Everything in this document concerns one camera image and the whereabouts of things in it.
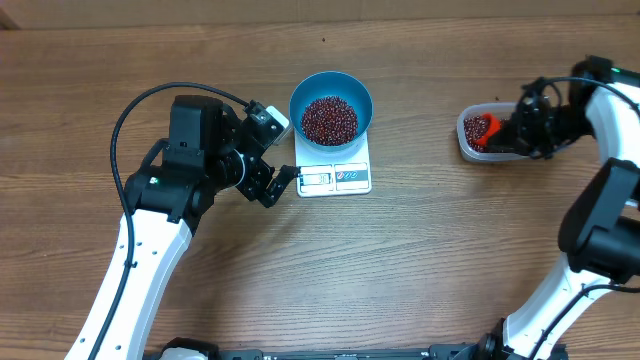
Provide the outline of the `orange measuring scoop blue handle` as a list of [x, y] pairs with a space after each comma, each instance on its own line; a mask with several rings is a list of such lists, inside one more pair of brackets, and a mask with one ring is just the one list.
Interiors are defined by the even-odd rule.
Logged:
[[501, 130], [501, 119], [491, 113], [485, 113], [481, 116], [483, 120], [487, 122], [487, 129], [485, 133], [477, 139], [473, 140], [473, 143], [479, 146], [486, 147], [488, 140]]

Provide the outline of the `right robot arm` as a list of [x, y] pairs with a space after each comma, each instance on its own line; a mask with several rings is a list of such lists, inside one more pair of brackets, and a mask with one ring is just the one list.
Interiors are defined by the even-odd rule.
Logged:
[[515, 312], [475, 344], [433, 345], [431, 359], [565, 359], [563, 334], [598, 299], [638, 293], [639, 75], [587, 56], [565, 77], [540, 77], [505, 103], [467, 108], [457, 132], [470, 162], [550, 159], [584, 136], [596, 140], [601, 167], [565, 214], [561, 255]]

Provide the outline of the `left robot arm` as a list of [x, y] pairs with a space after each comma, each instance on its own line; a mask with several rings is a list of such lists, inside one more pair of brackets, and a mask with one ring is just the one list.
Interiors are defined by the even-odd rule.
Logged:
[[299, 174], [262, 155], [290, 121], [252, 101], [245, 119], [219, 99], [178, 95], [169, 135], [158, 140], [123, 188], [124, 214], [113, 257], [70, 359], [140, 359], [167, 283], [217, 193], [240, 191], [273, 206]]

